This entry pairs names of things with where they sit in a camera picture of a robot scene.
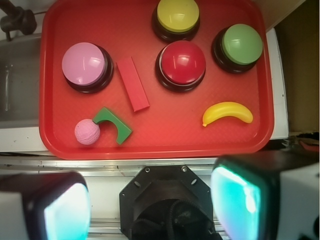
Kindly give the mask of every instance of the red rectangular block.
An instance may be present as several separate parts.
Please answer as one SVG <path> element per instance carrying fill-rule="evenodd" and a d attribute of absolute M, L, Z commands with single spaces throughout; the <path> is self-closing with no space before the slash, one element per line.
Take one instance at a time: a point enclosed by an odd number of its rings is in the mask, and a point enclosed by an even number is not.
<path fill-rule="evenodd" d="M 132 58 L 127 57 L 121 59 L 120 61 L 117 61 L 116 64 L 121 74 L 126 92 L 130 98 L 133 111 L 136 112 L 149 107 L 149 101 Z"/>

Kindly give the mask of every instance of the pink button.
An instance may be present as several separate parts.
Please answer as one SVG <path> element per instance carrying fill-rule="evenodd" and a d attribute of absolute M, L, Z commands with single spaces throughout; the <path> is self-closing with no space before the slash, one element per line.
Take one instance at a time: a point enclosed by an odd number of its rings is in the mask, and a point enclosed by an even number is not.
<path fill-rule="evenodd" d="M 73 45 L 62 59 L 64 76 L 79 86 L 87 86 L 98 81 L 104 73 L 105 65 L 106 60 L 101 50 L 88 42 Z"/>
<path fill-rule="evenodd" d="M 200 79 L 206 71 L 206 59 L 202 50 L 190 41 L 169 44 L 160 56 L 163 74 L 179 85 L 188 85 Z"/>

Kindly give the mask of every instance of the green button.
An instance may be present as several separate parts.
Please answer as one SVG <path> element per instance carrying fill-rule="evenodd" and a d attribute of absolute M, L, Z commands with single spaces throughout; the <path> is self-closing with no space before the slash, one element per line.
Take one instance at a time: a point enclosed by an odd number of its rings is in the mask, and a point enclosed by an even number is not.
<path fill-rule="evenodd" d="M 157 7 L 160 24 L 174 33 L 192 29 L 199 19 L 199 8 L 194 0 L 161 0 Z"/>
<path fill-rule="evenodd" d="M 236 64 L 248 65 L 261 56 L 263 42 L 259 33 L 246 24 L 235 24 L 228 28 L 222 39 L 226 56 Z"/>

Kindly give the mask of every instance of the green block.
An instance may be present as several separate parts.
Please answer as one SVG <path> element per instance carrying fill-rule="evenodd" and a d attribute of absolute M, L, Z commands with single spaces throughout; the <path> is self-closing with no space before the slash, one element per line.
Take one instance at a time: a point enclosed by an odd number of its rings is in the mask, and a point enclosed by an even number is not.
<path fill-rule="evenodd" d="M 122 144 L 132 133 L 132 130 L 121 121 L 116 115 L 114 115 L 108 108 L 103 107 L 97 115 L 93 118 L 95 124 L 101 124 L 105 121 L 112 122 L 118 129 L 118 136 L 116 142 Z"/>

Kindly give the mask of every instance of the banana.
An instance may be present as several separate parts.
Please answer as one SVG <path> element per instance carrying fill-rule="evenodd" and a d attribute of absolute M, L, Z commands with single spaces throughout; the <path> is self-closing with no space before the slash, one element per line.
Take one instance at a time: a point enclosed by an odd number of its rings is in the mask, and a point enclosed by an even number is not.
<path fill-rule="evenodd" d="M 254 119 L 251 111 L 244 105 L 234 101 L 225 101 L 214 104 L 205 110 L 202 116 L 202 126 L 206 127 L 208 124 L 228 116 L 236 117 L 247 124 L 252 123 Z"/>

